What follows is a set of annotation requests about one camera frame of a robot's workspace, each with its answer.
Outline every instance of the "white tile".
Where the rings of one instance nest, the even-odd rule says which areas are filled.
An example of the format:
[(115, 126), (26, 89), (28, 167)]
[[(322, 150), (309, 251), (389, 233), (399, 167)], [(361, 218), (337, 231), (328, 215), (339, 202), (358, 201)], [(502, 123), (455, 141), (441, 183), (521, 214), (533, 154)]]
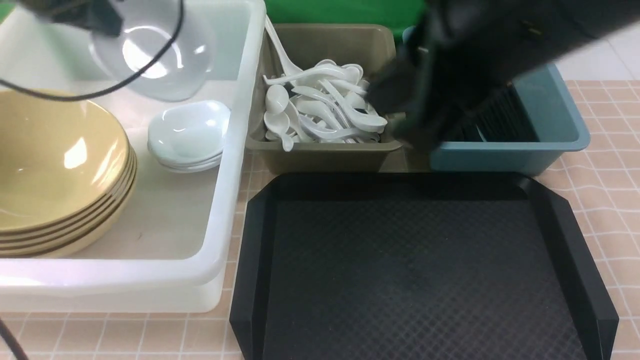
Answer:
[(631, 25), (609, 37), (609, 43), (636, 80), (640, 79), (639, 39), (640, 23)]
[(633, 80), (611, 44), (601, 40), (557, 61), (565, 80)]

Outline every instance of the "blue plastic bin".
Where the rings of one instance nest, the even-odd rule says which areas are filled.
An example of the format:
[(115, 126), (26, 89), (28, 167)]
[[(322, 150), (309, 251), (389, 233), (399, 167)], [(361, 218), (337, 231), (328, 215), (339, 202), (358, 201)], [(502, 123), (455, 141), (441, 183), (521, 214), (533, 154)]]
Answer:
[(589, 130), (555, 65), (513, 82), (540, 142), (445, 142), (431, 153), (434, 171), (508, 171), (535, 176), (560, 155), (580, 151)]

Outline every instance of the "black cable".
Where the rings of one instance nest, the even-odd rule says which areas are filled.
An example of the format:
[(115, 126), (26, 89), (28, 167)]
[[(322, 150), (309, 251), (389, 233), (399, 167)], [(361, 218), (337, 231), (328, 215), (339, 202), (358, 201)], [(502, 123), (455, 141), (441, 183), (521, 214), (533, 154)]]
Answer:
[(2, 319), (0, 319), (0, 336), (2, 336), (6, 346), (9, 347), (9, 350), (11, 350), (16, 360), (29, 360), (22, 346), (20, 346), (18, 340), (16, 340)]
[(75, 96), (58, 96), (58, 95), (50, 95), (50, 94), (45, 94), (43, 92), (39, 92), (39, 91), (35, 91), (32, 89), (27, 89), (27, 88), (23, 88), (19, 85), (10, 83), (6, 80), (0, 79), (0, 85), (3, 85), (7, 88), (10, 88), (12, 90), (15, 90), (17, 92), (21, 92), (23, 94), (26, 95), (30, 95), (33, 97), (37, 97), (39, 99), (43, 99), (43, 100), (50, 100), (50, 101), (63, 101), (63, 102), (74, 102), (74, 101), (83, 101), (83, 100), (89, 100), (89, 99), (94, 99), (96, 97), (100, 97), (100, 96), (105, 96), (108, 95), (114, 91), (117, 91), (129, 84), (131, 84), (134, 80), (138, 79), (140, 76), (142, 76), (142, 74), (144, 74), (148, 69), (150, 69), (153, 65), (155, 65), (160, 58), (162, 58), (164, 56), (164, 54), (169, 50), (169, 48), (173, 45), (173, 43), (175, 42), (175, 39), (178, 38), (178, 35), (180, 35), (180, 31), (182, 30), (182, 23), (184, 20), (184, 0), (179, 0), (180, 1), (180, 6), (179, 6), (179, 12), (178, 12), (178, 24), (175, 27), (175, 31), (173, 32), (173, 35), (171, 36), (171, 38), (169, 39), (169, 41), (167, 41), (167, 43), (162, 47), (162, 49), (160, 49), (160, 51), (151, 59), (151, 61), (149, 61), (148, 64), (146, 64), (144, 67), (142, 67), (142, 69), (138, 70), (137, 72), (135, 72), (133, 75), (129, 76), (128, 78), (124, 79), (123, 81), (109, 87), (106, 88), (104, 90), (100, 90), (97, 92), (92, 92), (90, 94), (84, 94), (84, 95), (75, 95)]

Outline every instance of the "stack of white bowls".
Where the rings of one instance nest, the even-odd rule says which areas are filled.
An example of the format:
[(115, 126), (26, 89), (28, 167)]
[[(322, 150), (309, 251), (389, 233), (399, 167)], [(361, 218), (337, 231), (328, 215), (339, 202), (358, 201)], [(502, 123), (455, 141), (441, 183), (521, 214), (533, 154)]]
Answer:
[(149, 153), (167, 171), (188, 174), (220, 165), (231, 111), (218, 101), (166, 110), (148, 128)]

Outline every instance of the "black plastic tray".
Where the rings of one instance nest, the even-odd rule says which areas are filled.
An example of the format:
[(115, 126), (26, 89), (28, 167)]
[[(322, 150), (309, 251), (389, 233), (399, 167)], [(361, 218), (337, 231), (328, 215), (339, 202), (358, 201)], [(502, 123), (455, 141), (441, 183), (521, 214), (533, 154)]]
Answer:
[(517, 174), (287, 174), (248, 204), (246, 360), (609, 360), (568, 202)]

